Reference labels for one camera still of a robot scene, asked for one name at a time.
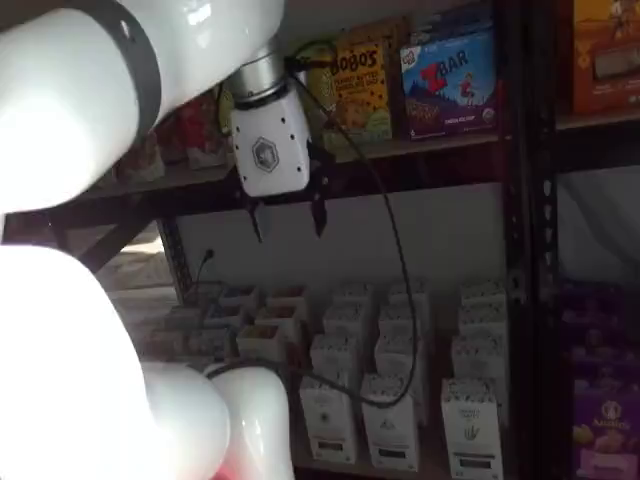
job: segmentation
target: blue snack box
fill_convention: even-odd
[[[496,125],[493,31],[483,30],[401,51],[411,139]]]

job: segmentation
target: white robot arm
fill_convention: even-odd
[[[284,0],[78,0],[0,35],[0,212],[80,194],[234,71],[245,190],[303,189],[308,127],[272,41],[283,10]]]
[[[0,35],[3,214],[92,185],[164,115],[229,86],[250,195],[304,188],[308,129],[272,39],[284,0],[89,0]],[[141,366],[76,260],[0,246],[0,478],[292,480],[273,373]]]

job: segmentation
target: black cable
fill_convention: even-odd
[[[222,130],[222,123],[220,123],[220,105],[222,104],[222,93],[224,92],[224,82],[218,84],[218,93],[216,93],[215,115],[214,122],[218,133],[223,138],[229,138],[231,136],[231,130],[226,132]]]
[[[388,400],[388,401],[376,401],[376,400],[371,400],[369,398],[363,397],[359,393],[359,391],[352,390],[352,389],[349,389],[349,388],[345,388],[342,385],[340,385],[340,384],[338,384],[338,383],[336,383],[336,382],[334,382],[332,380],[329,380],[328,378],[325,378],[322,375],[317,374],[316,372],[313,372],[312,370],[304,370],[304,369],[300,369],[300,368],[289,366],[287,364],[283,364],[283,363],[279,363],[279,362],[272,362],[272,361],[264,360],[264,359],[240,359],[240,360],[236,360],[236,361],[233,361],[233,362],[228,363],[226,365],[223,365],[220,368],[218,368],[217,370],[211,372],[208,375],[208,377],[209,378],[215,378],[215,377],[217,377],[219,375],[222,375],[223,373],[230,372],[232,370],[236,370],[236,369],[239,369],[239,368],[246,368],[246,367],[264,367],[264,368],[268,368],[270,370],[274,370],[276,372],[284,370],[284,371],[287,371],[289,373],[293,373],[295,375],[312,378],[312,379],[314,379],[314,380],[316,380],[316,381],[318,381],[320,383],[323,383],[323,384],[331,387],[332,389],[334,389],[334,390],[336,390],[336,391],[338,391],[340,393],[344,393],[345,395],[347,395],[351,399],[355,400],[356,402],[364,403],[364,404],[370,405],[372,407],[380,408],[380,409],[392,408],[392,407],[398,405],[409,394],[409,392],[411,391],[411,384],[413,382],[413,378],[415,377],[415,371],[416,371],[416,366],[417,366],[417,362],[418,362],[418,317],[417,317],[417,314],[416,314],[415,303],[413,301],[413,293],[411,292],[411,282],[410,282],[410,279],[409,279],[409,270],[407,268],[407,262],[406,262],[406,259],[405,259],[405,256],[404,256],[404,249],[402,248],[402,242],[400,240],[400,234],[398,232],[398,225],[396,223],[395,214],[393,213],[393,208],[391,207],[391,201],[389,199],[389,195],[387,193],[387,189],[384,186],[384,183],[382,182],[382,179],[380,178],[380,175],[378,174],[376,169],[373,167],[373,165],[371,165],[371,162],[366,157],[366,155],[362,152],[360,147],[353,141],[351,136],[344,130],[344,128],[342,128],[342,126],[333,119],[333,116],[331,115],[331,113],[322,105],[322,103],[315,97],[315,95],[313,95],[313,93],[311,93],[311,91],[307,88],[307,86],[297,77],[296,73],[293,72],[293,71],[289,71],[288,73],[289,73],[289,76],[293,79],[293,81],[298,84],[298,86],[309,96],[309,98],[314,102],[314,104],[324,113],[324,115],[327,117],[327,120],[331,124],[333,124],[333,126],[338,130],[338,132],[340,132],[342,134],[342,136],[345,138],[345,140],[347,141],[349,146],[356,153],[358,159],[360,161],[362,161],[363,164],[369,169],[369,172],[371,173],[371,176],[373,177],[374,181],[376,182],[377,187],[378,187],[378,189],[380,191],[380,194],[382,195],[382,198],[384,200],[385,208],[386,208],[387,213],[389,215],[389,221],[391,223],[391,229],[393,231],[393,237],[394,237],[394,240],[395,240],[396,249],[398,251],[398,257],[400,259],[400,266],[402,268],[402,278],[404,280],[405,287],[406,287],[406,290],[407,290],[407,298],[408,298],[408,303],[409,303],[409,310],[411,312],[411,332],[412,332],[411,369],[409,370],[409,376],[406,379],[406,383],[404,384],[403,389],[400,392],[400,394],[396,398],[394,398],[393,400]]]
[[[200,262],[200,266],[198,267],[198,274],[196,275],[196,281],[193,286],[193,290],[194,290],[193,296],[195,298],[196,304],[200,303],[198,301],[198,290],[200,289],[200,275],[202,274],[202,269],[209,262],[209,260],[213,259],[213,256],[214,256],[213,250],[210,248],[207,248],[207,250],[204,252],[204,256],[202,257],[202,261]]]

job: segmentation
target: white wall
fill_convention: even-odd
[[[498,185],[424,190],[392,196],[410,273],[427,277],[438,301],[452,305],[465,279],[504,271]],[[245,212],[182,217],[179,227],[193,275],[207,248],[216,258],[203,280],[257,283],[264,288],[305,283],[317,292],[343,280],[388,282],[400,277],[391,228],[379,197],[328,203],[318,239],[308,204],[267,209],[269,232],[258,243]],[[449,321],[450,308],[445,308]]]

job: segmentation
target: white product box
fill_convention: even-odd
[[[343,283],[333,291],[333,303],[369,303],[375,302],[375,287],[370,283],[351,282]]]
[[[413,342],[411,335],[380,337],[376,344],[376,370],[381,375],[399,375],[407,378],[413,362]],[[413,396],[416,420],[426,425],[429,420],[428,368],[424,354],[424,344],[418,342],[418,355],[411,395]]]
[[[495,382],[500,423],[509,426],[509,391],[504,345],[487,335],[458,336],[451,343],[451,360],[457,378],[478,378]]]
[[[273,325],[282,330],[287,344],[287,360],[290,365],[304,367],[309,364],[297,307],[262,307],[258,311],[256,325]]]
[[[198,328],[202,312],[199,308],[173,307],[164,317],[164,328],[168,330]]]
[[[138,354],[145,360],[165,360],[184,354],[184,349],[184,332],[154,330],[140,344]]]
[[[218,362],[230,360],[238,355],[235,332],[231,328],[191,332],[187,346],[190,355],[206,355]]]
[[[460,305],[458,327],[462,335],[487,334],[508,345],[507,309],[504,302]]]
[[[249,314],[242,305],[221,306],[212,303],[202,321],[203,328],[232,328],[236,332],[249,323]]]
[[[410,280],[411,296],[413,303],[421,321],[421,332],[427,340],[427,346],[430,351],[435,349],[434,328],[431,319],[431,300],[429,296],[429,284],[423,278],[412,278]],[[389,288],[388,301],[391,305],[407,305],[409,296],[407,295],[407,286],[404,281],[396,282]]]
[[[345,371],[319,373],[344,387],[355,387]],[[305,378],[300,386],[300,400],[313,458],[355,463],[358,442],[351,399],[317,380]]]
[[[273,362],[286,362],[287,355],[282,331],[270,325],[248,325],[236,339],[242,358],[264,358]]]
[[[222,307],[245,307],[247,313],[255,317],[262,305],[262,297],[255,286],[226,287],[218,303]]]
[[[416,307],[416,329],[418,337],[423,337],[422,313]],[[378,317],[378,329],[380,336],[395,337],[413,334],[413,319],[411,308],[407,303],[394,303],[380,307]]]
[[[460,304],[464,306],[486,303],[507,305],[507,291],[501,280],[485,280],[483,282],[463,285],[460,289]]]
[[[503,480],[497,404],[490,382],[443,380],[441,399],[451,477]]]
[[[358,342],[360,355],[371,351],[371,310],[365,302],[334,304],[322,318],[325,333],[350,335]]]
[[[365,375],[362,395],[378,401],[393,400],[402,393],[404,384],[399,376]],[[392,408],[363,404],[362,411],[373,466],[418,471],[420,446],[411,395]]]
[[[314,370],[344,370],[353,385],[360,385],[362,363],[358,343],[349,335],[321,334],[311,344],[311,364]]]
[[[268,307],[296,307],[297,313],[309,332],[311,328],[311,294],[307,287],[295,285],[292,287],[277,288],[268,296]]]

